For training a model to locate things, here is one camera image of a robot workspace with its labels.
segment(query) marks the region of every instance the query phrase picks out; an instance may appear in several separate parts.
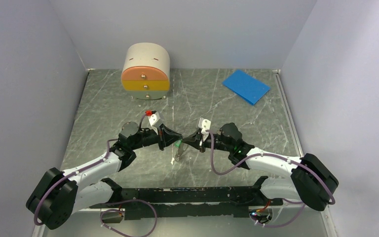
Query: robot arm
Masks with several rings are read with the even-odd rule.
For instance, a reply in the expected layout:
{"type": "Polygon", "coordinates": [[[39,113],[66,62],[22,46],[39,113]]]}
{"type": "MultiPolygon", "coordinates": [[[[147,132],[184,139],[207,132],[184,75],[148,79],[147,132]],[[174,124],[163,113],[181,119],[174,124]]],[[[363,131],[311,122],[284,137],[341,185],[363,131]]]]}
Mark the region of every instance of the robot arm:
{"type": "Polygon", "coordinates": [[[156,111],[146,114],[150,116],[152,129],[127,122],[108,153],[71,169],[48,170],[28,199],[26,207],[52,230],[61,226],[78,210],[111,199],[121,199],[122,188],[104,177],[128,167],[136,158],[135,149],[158,144],[163,150],[182,139],[181,134],[163,124],[156,111]]]}
{"type": "Polygon", "coordinates": [[[182,142],[201,152],[205,152],[205,148],[229,152],[228,159],[237,167],[262,170],[283,177],[272,179],[265,176],[255,184],[268,199],[301,200],[317,211],[323,211],[330,203],[328,191],[333,194],[339,183],[316,156],[305,154],[304,157],[289,157],[267,152],[243,141],[242,133],[234,123],[223,125],[216,134],[209,132],[210,124],[209,120],[201,118],[198,130],[182,142]],[[317,174],[324,185],[312,172],[317,174]]]}

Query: table surface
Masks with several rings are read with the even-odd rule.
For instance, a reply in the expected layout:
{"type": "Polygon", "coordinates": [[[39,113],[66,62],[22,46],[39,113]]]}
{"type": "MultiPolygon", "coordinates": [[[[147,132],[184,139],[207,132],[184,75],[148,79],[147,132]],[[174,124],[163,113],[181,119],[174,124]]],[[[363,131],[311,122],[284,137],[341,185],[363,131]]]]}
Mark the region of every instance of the table surface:
{"type": "MultiPolygon", "coordinates": [[[[272,70],[243,70],[269,85],[271,90],[256,105],[248,104],[222,82],[232,69],[172,69],[171,89],[164,100],[133,99],[121,86],[121,70],[91,70],[76,114],[62,169],[100,156],[106,141],[116,138],[124,123],[139,122],[146,110],[160,111],[165,125],[185,136],[195,132],[200,117],[220,128],[234,122],[243,140],[269,152],[297,156],[282,95],[272,70]]],[[[144,121],[143,127],[149,125],[144,121]]],[[[189,147],[171,163],[177,148],[157,146],[136,150],[137,158],[123,171],[109,177],[124,188],[216,187],[252,185],[263,171],[238,168],[225,176],[211,171],[209,152],[189,147]]],[[[215,151],[218,171],[232,166],[228,153],[215,151]]]]}

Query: drawer unit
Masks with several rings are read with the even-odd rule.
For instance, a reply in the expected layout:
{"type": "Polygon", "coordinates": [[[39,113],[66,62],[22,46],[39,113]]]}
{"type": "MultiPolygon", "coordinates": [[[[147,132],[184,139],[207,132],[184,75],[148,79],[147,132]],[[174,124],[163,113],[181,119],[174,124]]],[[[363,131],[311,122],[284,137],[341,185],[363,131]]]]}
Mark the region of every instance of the drawer unit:
{"type": "Polygon", "coordinates": [[[169,54],[155,43],[132,45],[126,55],[121,83],[135,98],[166,98],[169,91],[169,54]]]}

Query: blue cloth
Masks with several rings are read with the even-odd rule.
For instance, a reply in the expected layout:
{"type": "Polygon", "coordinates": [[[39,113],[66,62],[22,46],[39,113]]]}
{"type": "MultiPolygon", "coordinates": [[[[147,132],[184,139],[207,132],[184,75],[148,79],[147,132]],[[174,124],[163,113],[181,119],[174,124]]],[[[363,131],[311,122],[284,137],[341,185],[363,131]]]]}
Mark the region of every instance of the blue cloth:
{"type": "Polygon", "coordinates": [[[251,77],[241,70],[230,75],[223,85],[245,99],[249,104],[255,105],[270,89],[269,86],[251,77]]]}

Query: white wall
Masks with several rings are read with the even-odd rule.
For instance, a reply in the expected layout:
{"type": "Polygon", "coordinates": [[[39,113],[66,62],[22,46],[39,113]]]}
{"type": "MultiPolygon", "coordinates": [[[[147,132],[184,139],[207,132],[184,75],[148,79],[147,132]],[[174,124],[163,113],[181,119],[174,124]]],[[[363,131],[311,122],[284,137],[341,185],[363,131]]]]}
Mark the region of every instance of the white wall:
{"type": "Polygon", "coordinates": [[[379,0],[317,1],[282,73],[303,150],[339,179],[339,235],[379,236],[379,0]]]}
{"type": "Polygon", "coordinates": [[[0,237],[28,237],[25,203],[60,167],[87,71],[48,0],[0,0],[0,237]]]}
{"type": "Polygon", "coordinates": [[[316,0],[50,0],[87,68],[154,42],[173,68],[281,68],[316,0]]]}

